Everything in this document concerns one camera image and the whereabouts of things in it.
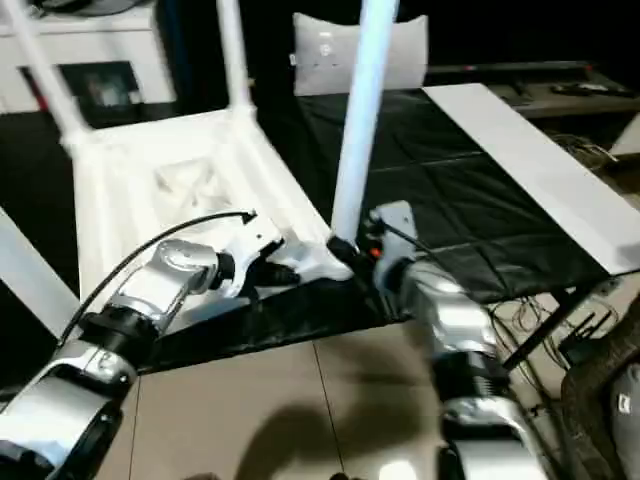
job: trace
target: white cabinet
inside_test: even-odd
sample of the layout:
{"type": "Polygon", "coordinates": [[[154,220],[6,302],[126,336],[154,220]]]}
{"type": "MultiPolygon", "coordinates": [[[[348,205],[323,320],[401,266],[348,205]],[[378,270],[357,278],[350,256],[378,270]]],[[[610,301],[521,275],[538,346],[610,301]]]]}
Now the white cabinet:
{"type": "MultiPolygon", "coordinates": [[[[45,16],[36,20],[40,40],[55,65],[128,62],[144,103],[171,102],[164,53],[157,36],[153,5],[98,18],[45,16]]],[[[0,19],[0,110],[38,110],[20,67],[27,64],[12,29],[0,19]]]]}

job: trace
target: black cable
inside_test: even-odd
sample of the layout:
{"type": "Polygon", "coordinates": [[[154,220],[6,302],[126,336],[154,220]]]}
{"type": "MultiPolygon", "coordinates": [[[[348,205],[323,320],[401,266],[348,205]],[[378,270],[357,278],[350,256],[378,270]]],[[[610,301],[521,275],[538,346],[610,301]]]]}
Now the black cable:
{"type": "Polygon", "coordinates": [[[443,265],[440,262],[440,260],[438,260],[436,258],[434,253],[431,251],[431,248],[429,248],[429,246],[426,243],[421,242],[417,238],[410,237],[409,235],[404,233],[402,230],[399,230],[396,227],[393,227],[393,226],[389,225],[388,223],[386,223],[386,222],[384,222],[382,220],[377,219],[376,222],[378,222],[381,226],[383,226],[385,230],[388,230],[389,232],[393,233],[394,235],[397,235],[398,237],[402,238],[404,241],[409,242],[411,245],[416,247],[419,251],[421,251],[422,253],[425,253],[440,268],[442,268],[445,271],[448,271],[446,268],[443,267],[443,265]]]}
{"type": "MultiPolygon", "coordinates": [[[[518,340],[516,339],[515,335],[513,335],[511,330],[507,328],[507,326],[504,324],[502,319],[496,316],[496,322],[498,323],[498,325],[502,327],[504,332],[507,334],[507,336],[509,337],[509,341],[515,347],[517,347],[519,345],[518,340]]],[[[522,363],[526,365],[527,370],[531,375],[530,377],[527,375],[527,378],[526,378],[527,381],[528,382],[531,380],[533,381],[532,386],[538,392],[538,395],[542,400],[542,404],[544,405],[544,409],[549,414],[549,420],[551,421],[551,424],[553,425],[553,428],[556,432],[560,450],[562,452],[562,460],[563,460],[562,464],[556,461],[552,455],[547,455],[548,461],[552,465],[553,469],[555,470],[555,473],[558,476],[558,478],[575,479],[576,477],[573,472],[573,464],[571,463],[570,449],[569,449],[566,436],[564,435],[564,427],[562,425],[562,419],[558,416],[558,413],[556,412],[553,406],[553,403],[552,403],[553,399],[551,398],[551,394],[542,383],[542,380],[540,380],[540,375],[538,375],[538,371],[534,368],[533,364],[529,361],[529,359],[525,358],[522,361],[522,363]]],[[[542,436],[540,435],[538,437],[539,437],[538,438],[539,441],[543,442],[541,446],[545,450],[550,450],[549,446],[546,445],[546,442],[544,442],[544,439],[542,438],[542,436]]]]}
{"type": "Polygon", "coordinates": [[[105,287],[109,285],[109,283],[111,283],[111,281],[122,270],[124,270],[124,268],[127,267],[127,265],[129,265],[133,260],[135,260],[135,258],[138,255],[140,255],[142,252],[144,252],[147,248],[159,242],[160,240],[167,238],[169,235],[173,235],[174,233],[179,232],[180,230],[184,230],[185,228],[189,228],[194,225],[209,222],[211,220],[219,220],[221,218],[229,218],[229,217],[242,217],[244,221],[248,221],[251,219],[252,216],[253,214],[248,212],[222,212],[222,213],[213,213],[211,215],[204,215],[202,217],[194,218],[192,220],[188,220],[186,222],[175,225],[165,230],[164,232],[156,235],[151,240],[144,242],[142,245],[136,248],[133,252],[127,255],[124,258],[124,260],[122,260],[118,265],[116,265],[116,267],[113,270],[111,270],[109,275],[107,275],[104,278],[104,280],[102,280],[98,284],[98,286],[94,288],[93,291],[87,296],[87,298],[85,298],[85,300],[80,304],[80,307],[78,307],[78,310],[76,310],[76,313],[74,313],[73,317],[71,317],[71,321],[65,327],[64,331],[62,332],[62,335],[60,335],[60,340],[58,340],[58,348],[62,347],[62,345],[64,345],[65,342],[69,339],[69,335],[71,335],[71,332],[76,327],[76,325],[78,325],[78,323],[80,322],[80,319],[87,311],[87,308],[89,308],[89,306],[96,299],[96,297],[100,295],[100,293],[102,293],[105,287]]]}

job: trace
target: black tablecloth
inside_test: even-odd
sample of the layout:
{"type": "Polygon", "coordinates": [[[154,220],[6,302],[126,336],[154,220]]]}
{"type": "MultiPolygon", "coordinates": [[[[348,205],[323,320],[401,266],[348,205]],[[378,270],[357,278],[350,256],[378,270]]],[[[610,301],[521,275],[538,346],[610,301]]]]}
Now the black tablecloth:
{"type": "MultiPolygon", "coordinates": [[[[305,128],[261,123],[327,220],[346,102],[346,95],[300,98],[288,115],[305,128]]],[[[385,92],[382,100],[363,213],[395,200],[409,201],[420,239],[479,302],[606,277],[421,90],[385,92]]]]}
{"type": "MultiPolygon", "coordinates": [[[[258,111],[261,127],[327,221],[345,105],[345,96],[334,95],[292,99],[258,111]]],[[[5,172],[0,185],[2,205],[63,279],[75,287],[70,161],[41,114],[0,120],[0,159],[5,172]]],[[[412,204],[421,239],[478,301],[506,300],[606,277],[420,91],[384,96],[364,211],[399,199],[412,204]]],[[[6,314],[16,320],[26,315],[15,302],[3,303],[6,314]]],[[[354,282],[318,280],[267,299],[262,312],[242,309],[161,339],[146,370],[263,350],[388,321],[354,282]]]]}

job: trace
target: white pole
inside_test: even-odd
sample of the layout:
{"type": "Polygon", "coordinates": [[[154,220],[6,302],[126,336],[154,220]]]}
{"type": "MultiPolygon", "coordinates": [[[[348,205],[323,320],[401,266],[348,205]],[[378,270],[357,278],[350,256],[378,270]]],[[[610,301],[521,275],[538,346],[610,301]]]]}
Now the white pole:
{"type": "Polygon", "coordinates": [[[0,279],[60,338],[78,309],[78,299],[2,208],[0,245],[0,279]]]}
{"type": "Polygon", "coordinates": [[[364,0],[360,15],[360,42],[349,93],[331,218],[335,234],[352,243],[360,223],[391,27],[397,8],[398,0],[364,0]]]}
{"type": "Polygon", "coordinates": [[[4,6],[13,26],[13,33],[29,60],[31,73],[45,96],[63,137],[85,131],[87,126],[66,83],[58,69],[51,66],[37,40],[25,3],[22,0],[4,0],[4,6]]]}
{"type": "Polygon", "coordinates": [[[218,0],[218,18],[220,36],[224,53],[229,107],[247,107],[251,105],[249,84],[247,82],[247,62],[244,56],[242,23],[237,0],[218,0]]]}

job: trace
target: white cushion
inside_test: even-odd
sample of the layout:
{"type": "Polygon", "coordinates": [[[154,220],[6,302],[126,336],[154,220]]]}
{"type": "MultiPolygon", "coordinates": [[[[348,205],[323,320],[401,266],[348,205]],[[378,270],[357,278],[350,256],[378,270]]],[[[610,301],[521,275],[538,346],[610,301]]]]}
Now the white cushion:
{"type": "MultiPolygon", "coordinates": [[[[336,25],[295,13],[296,95],[346,93],[351,87],[360,26],[336,25]]],[[[391,33],[385,90],[419,88],[427,71],[427,17],[396,23],[391,33]]]]}

